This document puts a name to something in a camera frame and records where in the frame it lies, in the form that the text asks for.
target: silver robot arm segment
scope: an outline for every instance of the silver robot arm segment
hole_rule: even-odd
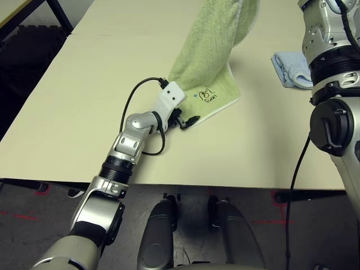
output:
[[[170,82],[151,111],[127,118],[124,131],[116,137],[73,215],[69,235],[55,242],[32,269],[97,269],[105,246],[111,245],[118,233],[125,208],[119,199],[126,194],[147,136],[160,126],[165,131],[172,111],[184,99],[184,91]]]
[[[360,35],[359,0],[300,0],[302,50],[314,84],[310,139],[330,154],[360,218],[360,54],[344,30],[344,4],[351,35]]]

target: table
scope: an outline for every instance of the table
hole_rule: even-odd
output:
[[[167,132],[164,153],[141,157],[132,183],[289,187],[313,106],[311,92],[282,87],[271,64],[275,51],[299,51],[304,33],[296,2],[276,2],[262,1],[254,29],[231,54],[240,101]],[[90,182],[98,173],[131,89],[169,73],[201,1],[151,3],[94,1],[0,142],[0,177]],[[129,113],[148,110],[159,91],[144,86]],[[160,141],[152,136],[148,150]],[[344,187],[328,155],[310,144],[296,188]]]
[[[63,29],[70,34],[73,27],[57,0],[1,0],[0,42],[44,1],[48,3]]]

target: green towel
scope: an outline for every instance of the green towel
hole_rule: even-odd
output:
[[[182,119],[200,115],[200,124],[239,100],[228,60],[253,27],[259,5],[259,0],[205,0],[168,76],[187,96],[179,106]]]

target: folded blue cloth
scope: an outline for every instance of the folded blue cloth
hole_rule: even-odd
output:
[[[284,87],[312,89],[310,70],[301,52],[276,52],[271,61]]]

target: wall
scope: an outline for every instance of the wall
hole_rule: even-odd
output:
[[[80,22],[94,0],[58,0],[73,27]],[[42,3],[21,25],[60,25],[49,5]]]

